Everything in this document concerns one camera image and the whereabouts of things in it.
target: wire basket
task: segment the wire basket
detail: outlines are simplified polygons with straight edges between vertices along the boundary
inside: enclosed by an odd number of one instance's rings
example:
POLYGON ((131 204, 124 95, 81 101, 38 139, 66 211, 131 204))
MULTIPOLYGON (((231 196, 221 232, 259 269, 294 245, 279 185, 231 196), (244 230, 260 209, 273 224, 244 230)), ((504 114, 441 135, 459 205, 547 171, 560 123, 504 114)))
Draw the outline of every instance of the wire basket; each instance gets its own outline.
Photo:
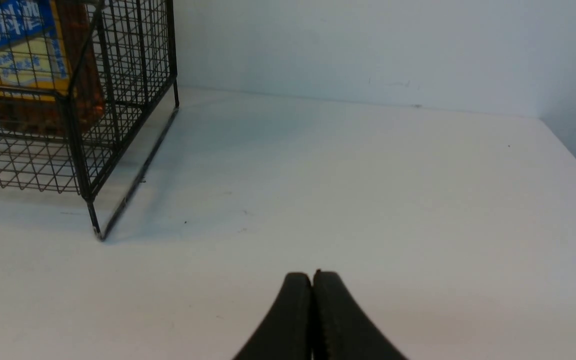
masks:
POLYGON ((173 0, 0 0, 0 187, 94 200, 170 87, 179 107, 173 0))

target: blue label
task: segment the blue label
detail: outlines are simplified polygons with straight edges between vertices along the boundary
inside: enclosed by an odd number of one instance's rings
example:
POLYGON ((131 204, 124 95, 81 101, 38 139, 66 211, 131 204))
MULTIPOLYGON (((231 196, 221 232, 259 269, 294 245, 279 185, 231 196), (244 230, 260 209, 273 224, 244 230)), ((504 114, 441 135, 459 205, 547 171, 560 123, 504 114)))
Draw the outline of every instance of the blue label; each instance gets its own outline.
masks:
POLYGON ((56 34, 50 0, 0 0, 0 49, 56 34))

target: white wall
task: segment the white wall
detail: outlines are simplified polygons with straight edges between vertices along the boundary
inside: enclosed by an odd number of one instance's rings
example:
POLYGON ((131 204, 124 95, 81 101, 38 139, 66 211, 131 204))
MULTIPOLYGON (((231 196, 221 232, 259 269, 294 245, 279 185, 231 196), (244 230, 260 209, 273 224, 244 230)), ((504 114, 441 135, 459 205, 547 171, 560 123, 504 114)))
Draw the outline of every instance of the white wall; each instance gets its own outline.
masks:
POLYGON ((576 1, 174 6, 184 85, 542 117, 576 155, 576 1))

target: table surface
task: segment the table surface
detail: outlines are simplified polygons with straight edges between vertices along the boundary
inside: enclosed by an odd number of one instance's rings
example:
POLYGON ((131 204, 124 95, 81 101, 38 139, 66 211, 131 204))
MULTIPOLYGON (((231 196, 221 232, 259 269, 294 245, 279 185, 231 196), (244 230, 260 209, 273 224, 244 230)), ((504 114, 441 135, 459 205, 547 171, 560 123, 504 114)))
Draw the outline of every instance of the table surface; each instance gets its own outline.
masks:
POLYGON ((77 196, 0 189, 0 360, 230 359, 319 268, 411 360, 576 359, 576 160, 541 121, 182 96, 107 243, 77 196))

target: metal wire cage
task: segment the metal wire cage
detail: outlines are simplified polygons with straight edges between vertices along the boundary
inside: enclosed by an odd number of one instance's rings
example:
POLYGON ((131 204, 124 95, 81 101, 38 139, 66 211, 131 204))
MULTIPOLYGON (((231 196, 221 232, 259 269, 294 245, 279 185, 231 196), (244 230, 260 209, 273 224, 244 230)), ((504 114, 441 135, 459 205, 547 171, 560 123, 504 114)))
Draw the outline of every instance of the metal wire cage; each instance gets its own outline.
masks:
POLYGON ((76 192, 104 240, 179 109, 173 0, 0 0, 0 187, 76 192), (175 108, 100 228, 94 200, 170 87, 175 108))

